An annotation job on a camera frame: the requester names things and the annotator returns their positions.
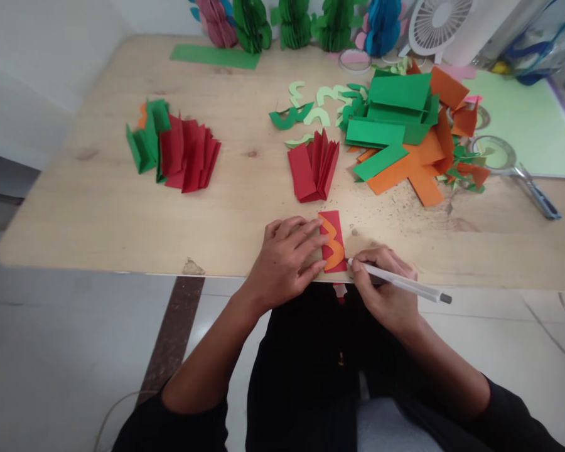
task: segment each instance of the table surface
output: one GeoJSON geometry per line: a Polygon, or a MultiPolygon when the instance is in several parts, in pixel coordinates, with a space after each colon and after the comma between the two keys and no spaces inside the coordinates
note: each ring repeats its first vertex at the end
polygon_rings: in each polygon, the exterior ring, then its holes
{"type": "MultiPolygon", "coordinates": [[[[356,154],[342,144],[328,201],[300,204],[283,143],[320,123],[278,131],[268,113],[290,106],[295,80],[306,82],[300,92],[311,102],[321,86],[368,82],[372,73],[351,76],[317,47],[281,51],[278,42],[256,71],[170,61],[182,42],[208,44],[134,36],[120,46],[4,235],[1,263],[246,276],[267,223],[339,210],[347,256],[388,244],[424,283],[565,290],[565,180],[538,181],[563,214],[558,222],[546,220],[506,176],[491,177],[482,195],[444,186],[446,201],[425,209],[407,181],[381,196],[354,183],[356,154]],[[205,123],[221,140],[206,190],[182,195],[157,185],[154,171],[136,173],[125,124],[137,123],[147,97],[164,97],[170,110],[205,123]]],[[[342,139],[334,127],[341,104],[327,99],[324,106],[333,123],[327,134],[336,140],[342,139]]],[[[344,273],[320,279],[351,280],[344,273]]]]}

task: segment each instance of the hand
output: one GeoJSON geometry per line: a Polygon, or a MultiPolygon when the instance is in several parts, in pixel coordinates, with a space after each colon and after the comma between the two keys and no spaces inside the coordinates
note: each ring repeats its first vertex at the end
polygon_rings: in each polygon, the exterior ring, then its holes
{"type": "Polygon", "coordinates": [[[417,296],[388,282],[375,288],[362,262],[415,281],[417,272],[386,246],[361,251],[352,261],[354,283],[372,316],[396,337],[413,332],[421,319],[417,296]]]}
{"type": "Polygon", "coordinates": [[[326,261],[318,261],[304,268],[307,258],[328,242],[324,235],[310,237],[321,224],[322,219],[293,217],[266,226],[262,250],[238,292],[259,316],[300,295],[325,267],[326,261]]]}

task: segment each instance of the white pen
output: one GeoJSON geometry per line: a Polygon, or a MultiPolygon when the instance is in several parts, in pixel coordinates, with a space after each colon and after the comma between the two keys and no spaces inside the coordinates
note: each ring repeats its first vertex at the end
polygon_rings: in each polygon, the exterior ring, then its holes
{"type": "MultiPolygon", "coordinates": [[[[353,259],[348,259],[347,262],[351,266],[353,259]]],[[[425,286],[424,284],[413,281],[412,279],[408,279],[404,276],[400,276],[395,273],[391,273],[386,270],[364,264],[363,262],[361,262],[361,264],[369,274],[377,276],[381,279],[385,279],[385,281],[390,282],[395,287],[412,292],[413,294],[426,298],[434,303],[439,303],[440,301],[448,304],[452,303],[452,297],[448,294],[444,294],[440,290],[425,286]]]]}

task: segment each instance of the desk fan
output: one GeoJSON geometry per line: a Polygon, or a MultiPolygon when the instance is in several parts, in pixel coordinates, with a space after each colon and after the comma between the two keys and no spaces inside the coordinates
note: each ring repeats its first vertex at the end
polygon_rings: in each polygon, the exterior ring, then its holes
{"type": "Polygon", "coordinates": [[[435,63],[440,64],[444,49],[454,41],[474,4],[475,0],[418,0],[399,56],[412,48],[418,55],[435,55],[435,63]]]}

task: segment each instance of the fan grille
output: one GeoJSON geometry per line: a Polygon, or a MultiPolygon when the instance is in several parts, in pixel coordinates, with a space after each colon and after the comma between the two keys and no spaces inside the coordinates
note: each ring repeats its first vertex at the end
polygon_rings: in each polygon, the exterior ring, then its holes
{"type": "Polygon", "coordinates": [[[444,45],[465,22],[472,5],[473,0],[424,0],[414,17],[416,43],[424,49],[444,45]]]}

